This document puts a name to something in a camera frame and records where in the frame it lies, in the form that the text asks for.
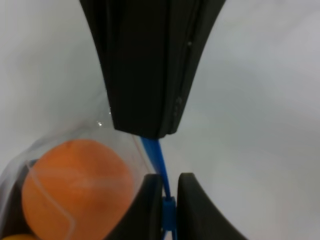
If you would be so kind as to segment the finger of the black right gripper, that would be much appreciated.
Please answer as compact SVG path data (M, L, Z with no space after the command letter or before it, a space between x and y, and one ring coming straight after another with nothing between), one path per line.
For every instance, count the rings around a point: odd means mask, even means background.
M167 86L168 0L83 0L113 126L149 139L162 130Z
M166 42L166 90L158 136L180 124L200 58L222 10L223 0L172 0Z

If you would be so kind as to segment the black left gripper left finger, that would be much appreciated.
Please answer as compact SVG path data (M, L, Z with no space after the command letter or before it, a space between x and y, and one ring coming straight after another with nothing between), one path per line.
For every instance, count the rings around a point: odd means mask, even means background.
M130 208L107 240L160 240L163 181L159 174L144 176Z

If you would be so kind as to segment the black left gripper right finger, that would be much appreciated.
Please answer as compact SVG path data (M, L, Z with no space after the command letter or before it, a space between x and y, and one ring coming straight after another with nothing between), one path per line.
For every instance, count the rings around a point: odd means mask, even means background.
M176 221L179 240L245 239L212 203L193 173L179 176Z

